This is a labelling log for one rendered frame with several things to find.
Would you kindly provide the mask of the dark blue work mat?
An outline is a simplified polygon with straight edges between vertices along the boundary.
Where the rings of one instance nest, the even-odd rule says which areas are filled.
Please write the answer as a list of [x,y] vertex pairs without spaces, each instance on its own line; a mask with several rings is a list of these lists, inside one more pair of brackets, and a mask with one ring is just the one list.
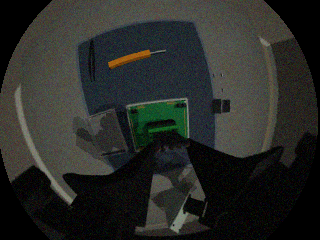
[[[215,87],[208,53],[196,21],[151,19],[108,28],[76,44],[77,76],[85,115],[115,109],[127,153],[104,156],[112,171],[137,155],[128,128],[125,105],[187,97],[188,139],[217,148]],[[95,45],[95,81],[89,76],[88,53]],[[109,61],[136,52],[156,52],[151,57],[109,68]],[[89,79],[92,77],[92,79]],[[92,80],[92,81],[91,81]],[[153,176],[189,167],[187,148],[155,152]]]

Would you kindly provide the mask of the green circuit board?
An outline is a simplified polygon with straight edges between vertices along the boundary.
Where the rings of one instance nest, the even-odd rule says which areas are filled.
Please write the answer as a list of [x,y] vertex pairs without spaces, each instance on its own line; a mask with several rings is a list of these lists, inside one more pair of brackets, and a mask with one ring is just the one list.
[[[131,123],[133,141],[135,141],[136,151],[141,145],[153,143],[148,135],[148,123],[155,121],[173,120],[177,125],[177,133],[188,136],[188,113],[187,107],[177,108],[177,103],[187,103],[185,100],[167,101],[167,103],[136,105],[128,107],[129,123]],[[137,113],[131,115],[131,109],[137,109]]]

